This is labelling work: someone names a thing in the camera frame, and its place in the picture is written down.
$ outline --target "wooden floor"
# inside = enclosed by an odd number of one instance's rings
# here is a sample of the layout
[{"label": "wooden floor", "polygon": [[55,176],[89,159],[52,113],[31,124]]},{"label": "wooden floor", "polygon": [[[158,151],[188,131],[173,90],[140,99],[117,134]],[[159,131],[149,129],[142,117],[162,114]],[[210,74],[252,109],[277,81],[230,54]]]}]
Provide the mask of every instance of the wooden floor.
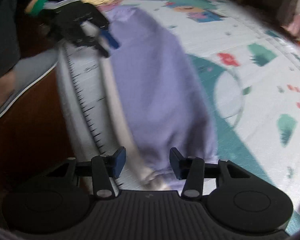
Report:
[{"label": "wooden floor", "polygon": [[[51,47],[38,35],[38,22],[22,14],[16,22],[23,57]],[[0,191],[71,156],[53,70],[0,118]]]}]

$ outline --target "silver screw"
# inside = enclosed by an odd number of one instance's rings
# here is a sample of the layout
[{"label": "silver screw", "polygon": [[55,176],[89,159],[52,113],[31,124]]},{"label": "silver screw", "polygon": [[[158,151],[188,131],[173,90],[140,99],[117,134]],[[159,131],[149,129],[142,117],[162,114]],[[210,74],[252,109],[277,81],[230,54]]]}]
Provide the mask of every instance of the silver screw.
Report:
[{"label": "silver screw", "polygon": [[107,198],[112,195],[112,192],[108,189],[101,189],[97,191],[97,196],[101,198]]},{"label": "silver screw", "polygon": [[184,192],[184,195],[193,198],[193,197],[198,197],[200,193],[195,189],[188,189]]}]

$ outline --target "gray slip-on shoe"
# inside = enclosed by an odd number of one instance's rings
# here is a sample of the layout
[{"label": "gray slip-on shoe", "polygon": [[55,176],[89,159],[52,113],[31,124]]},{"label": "gray slip-on shoe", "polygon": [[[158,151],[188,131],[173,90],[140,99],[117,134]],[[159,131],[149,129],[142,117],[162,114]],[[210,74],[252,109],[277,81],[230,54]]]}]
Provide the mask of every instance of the gray slip-on shoe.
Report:
[{"label": "gray slip-on shoe", "polygon": [[45,77],[58,62],[58,51],[49,49],[36,56],[21,59],[13,67],[16,73],[16,89],[0,107],[0,117],[8,111],[15,101],[30,87]]}]

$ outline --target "red patch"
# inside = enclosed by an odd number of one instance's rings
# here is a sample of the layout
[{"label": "red patch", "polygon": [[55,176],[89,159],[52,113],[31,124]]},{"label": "red patch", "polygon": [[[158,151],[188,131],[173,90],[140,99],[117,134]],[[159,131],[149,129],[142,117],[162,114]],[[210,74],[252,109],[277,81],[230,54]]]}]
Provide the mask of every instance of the red patch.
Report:
[{"label": "red patch", "polygon": [[240,64],[235,60],[235,57],[229,53],[218,53],[217,55],[220,57],[223,64],[227,66],[240,66]]}]

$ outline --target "purple cloth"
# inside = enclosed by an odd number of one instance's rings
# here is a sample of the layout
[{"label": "purple cloth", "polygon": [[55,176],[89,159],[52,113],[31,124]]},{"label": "purple cloth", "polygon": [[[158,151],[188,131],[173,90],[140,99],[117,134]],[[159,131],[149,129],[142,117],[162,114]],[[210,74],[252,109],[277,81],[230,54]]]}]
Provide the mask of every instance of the purple cloth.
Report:
[{"label": "purple cloth", "polygon": [[169,151],[216,161],[217,136],[205,93],[178,39],[139,8],[109,11],[121,45],[111,64],[128,126],[146,165],[173,189]]}]

